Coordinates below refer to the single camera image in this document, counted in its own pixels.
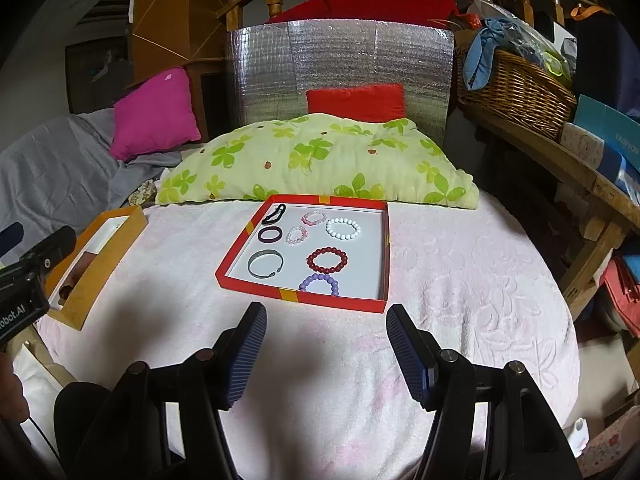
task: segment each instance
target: silver bangle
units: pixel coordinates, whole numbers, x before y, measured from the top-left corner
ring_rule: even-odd
[[[276,256],[280,257],[282,262],[280,263],[280,267],[278,267],[278,270],[276,270],[275,272],[272,272],[271,274],[267,274],[265,276],[251,272],[251,264],[254,262],[254,260],[256,260],[257,258],[260,258],[260,256],[265,256],[266,254],[275,254]],[[266,278],[271,278],[272,276],[275,276],[276,272],[280,272],[283,266],[284,266],[284,258],[282,257],[282,254],[280,254],[278,251],[274,251],[273,249],[264,249],[251,255],[251,257],[249,258],[249,261],[246,263],[246,270],[248,270],[249,274],[252,275],[254,278],[264,280]]]

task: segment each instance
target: red beaded bracelet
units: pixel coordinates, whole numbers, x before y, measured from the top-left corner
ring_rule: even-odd
[[[323,253],[333,253],[336,256],[340,256],[340,263],[335,267],[319,267],[314,263],[314,258]],[[340,272],[347,264],[347,254],[335,247],[323,247],[322,249],[316,249],[313,253],[306,257],[306,264],[315,272],[322,272],[323,274],[331,274],[332,272]]]

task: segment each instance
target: silver insulation panel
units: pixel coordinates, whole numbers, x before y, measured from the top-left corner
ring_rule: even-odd
[[[442,145],[453,33],[369,20],[303,20],[228,35],[232,118],[238,125],[307,113],[306,91],[402,83],[407,117]]]

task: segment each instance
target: yellow stripe on tray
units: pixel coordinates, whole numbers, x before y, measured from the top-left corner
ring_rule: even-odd
[[[296,303],[298,302],[298,292],[296,290],[291,290],[290,288],[281,288],[280,297],[284,301],[295,301]]]

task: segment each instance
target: magenta cushion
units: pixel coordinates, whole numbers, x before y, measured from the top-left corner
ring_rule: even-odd
[[[191,111],[189,78],[183,68],[153,76],[113,108],[115,132],[109,151],[120,160],[200,140]]]

